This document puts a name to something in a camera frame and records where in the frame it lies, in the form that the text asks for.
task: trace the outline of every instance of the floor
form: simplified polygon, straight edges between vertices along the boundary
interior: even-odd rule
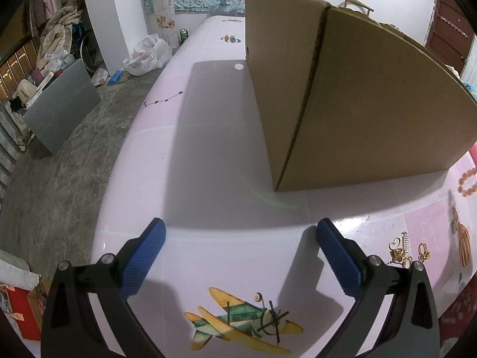
[[[34,139],[13,173],[0,216],[0,248],[51,279],[58,263],[90,262],[104,190],[139,106],[161,70],[98,88],[101,103],[51,156]]]

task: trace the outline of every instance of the white plastic bag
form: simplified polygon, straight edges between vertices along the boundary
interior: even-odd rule
[[[172,58],[172,48],[158,34],[149,35],[134,47],[132,57],[123,61],[124,69],[133,75],[144,75],[161,69]]]

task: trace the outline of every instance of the screw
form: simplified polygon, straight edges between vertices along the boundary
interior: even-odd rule
[[[369,256],[368,261],[371,263],[371,265],[374,265],[374,266],[379,266],[379,265],[382,264],[381,259],[378,256],[375,256],[375,255]]]
[[[420,261],[414,261],[413,265],[418,271],[423,271],[424,270],[424,264]]]
[[[68,267],[70,266],[70,263],[68,261],[61,261],[59,264],[58,264],[58,269],[61,270],[61,271],[66,271],[68,269]]]
[[[112,253],[106,253],[103,257],[101,257],[101,262],[103,264],[110,264],[114,260],[114,255]]]

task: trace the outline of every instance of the blue gripper pad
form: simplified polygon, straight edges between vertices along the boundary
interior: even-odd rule
[[[316,240],[323,250],[326,260],[330,263],[344,294],[357,298],[361,292],[364,271],[350,252],[346,243],[348,240],[343,238],[328,218],[318,222]]]
[[[149,269],[156,259],[165,242],[165,224],[162,220],[154,218],[142,235],[128,243],[136,245],[129,260],[126,262],[121,273],[120,295],[123,299],[135,295],[143,284]]]

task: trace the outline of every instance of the small cardboard box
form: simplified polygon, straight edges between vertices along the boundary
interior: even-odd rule
[[[40,301],[38,298],[38,293],[46,293],[48,296],[49,290],[52,287],[51,281],[41,280],[37,287],[33,288],[30,293],[27,295],[28,304],[32,310],[33,317],[35,318],[36,324],[41,331],[43,326],[43,316],[40,313]]]
[[[276,190],[445,170],[477,141],[473,97],[399,31],[323,0],[245,3]]]

